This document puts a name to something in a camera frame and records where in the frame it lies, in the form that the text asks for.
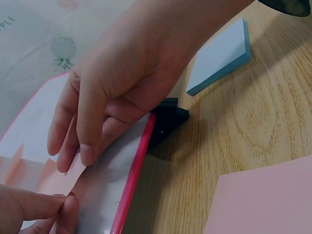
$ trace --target pink paper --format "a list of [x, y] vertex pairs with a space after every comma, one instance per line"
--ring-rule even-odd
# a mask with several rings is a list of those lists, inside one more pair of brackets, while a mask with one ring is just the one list
[[219, 177], [205, 234], [312, 232], [312, 156]]
[[15, 170], [18, 167], [20, 160], [23, 156], [23, 150], [24, 150], [24, 144], [22, 144], [19, 147], [19, 149], [16, 151], [16, 153], [12, 157], [9, 168], [7, 169], [4, 175], [4, 180], [3, 180], [4, 184], [8, 185], [10, 183], [10, 179], [14, 175]]
[[67, 173], [60, 173], [56, 163], [48, 159], [40, 175], [36, 192], [47, 195], [68, 195], [85, 168], [81, 163], [80, 154], [75, 156]]

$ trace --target pink plastic edge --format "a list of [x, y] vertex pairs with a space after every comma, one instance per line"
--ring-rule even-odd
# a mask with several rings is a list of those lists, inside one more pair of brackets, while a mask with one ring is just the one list
[[156, 122], [156, 116], [152, 113], [149, 114], [141, 141], [139, 143], [136, 156], [132, 162], [128, 179], [123, 190], [121, 200], [113, 221], [111, 234], [120, 234], [123, 228], [123, 225], [126, 221], [129, 207], [132, 201], [132, 197], [136, 188], [137, 180], [139, 178], [147, 147], [154, 129]]

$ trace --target wooden table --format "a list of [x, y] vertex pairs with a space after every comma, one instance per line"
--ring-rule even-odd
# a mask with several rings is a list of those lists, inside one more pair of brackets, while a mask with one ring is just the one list
[[252, 60], [195, 97], [190, 64], [179, 105], [191, 118], [146, 157], [124, 233], [201, 234], [219, 175], [312, 153], [312, 17], [258, 2], [238, 17]]

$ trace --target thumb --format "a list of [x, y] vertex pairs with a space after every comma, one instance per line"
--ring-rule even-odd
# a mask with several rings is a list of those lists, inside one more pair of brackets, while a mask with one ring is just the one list
[[49, 196], [21, 189], [14, 189], [11, 194], [18, 202], [25, 221], [54, 217], [65, 200], [64, 195]]
[[81, 162], [92, 165], [99, 151], [107, 96], [94, 79], [81, 79], [77, 115], [77, 136]]

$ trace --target blue paper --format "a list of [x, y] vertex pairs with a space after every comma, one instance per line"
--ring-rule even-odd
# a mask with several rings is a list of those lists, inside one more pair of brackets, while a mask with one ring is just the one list
[[194, 96], [248, 62], [251, 57], [248, 26], [240, 18], [199, 50], [186, 92]]

